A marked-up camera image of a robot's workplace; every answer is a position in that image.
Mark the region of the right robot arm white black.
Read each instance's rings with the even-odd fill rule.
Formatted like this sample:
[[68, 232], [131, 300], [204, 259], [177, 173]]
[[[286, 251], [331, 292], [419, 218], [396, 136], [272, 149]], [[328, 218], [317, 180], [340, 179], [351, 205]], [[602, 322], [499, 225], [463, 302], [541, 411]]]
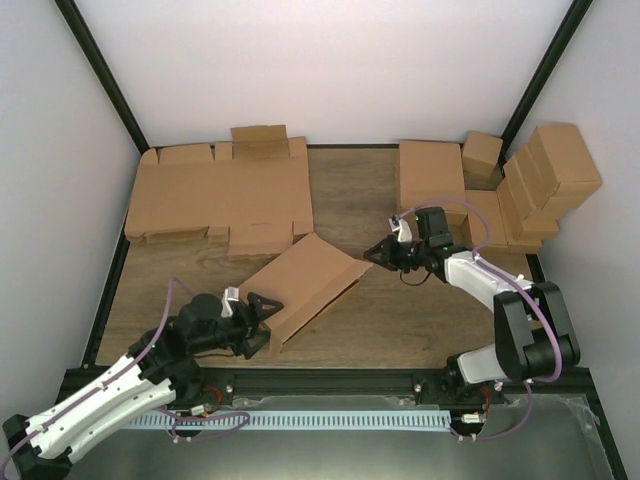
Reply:
[[367, 261], [400, 275], [424, 270], [427, 277], [458, 288], [493, 315], [494, 342], [448, 359], [447, 396], [458, 403], [472, 399], [489, 382], [554, 382], [581, 359], [561, 289], [534, 283], [484, 259], [478, 249], [457, 246], [444, 210], [412, 210], [418, 232], [404, 214], [389, 219], [390, 234], [365, 251]]

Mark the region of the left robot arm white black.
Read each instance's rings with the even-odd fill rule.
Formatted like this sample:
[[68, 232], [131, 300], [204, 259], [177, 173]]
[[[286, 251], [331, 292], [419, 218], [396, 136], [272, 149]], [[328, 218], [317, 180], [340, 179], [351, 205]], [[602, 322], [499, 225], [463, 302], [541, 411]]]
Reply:
[[31, 417], [16, 414], [3, 431], [7, 462], [22, 479], [63, 479], [89, 450], [135, 417], [204, 392], [197, 355], [227, 350], [251, 358], [268, 343], [262, 323], [282, 302], [235, 287], [222, 297], [198, 294], [178, 314], [165, 314], [102, 375], [57, 405]]

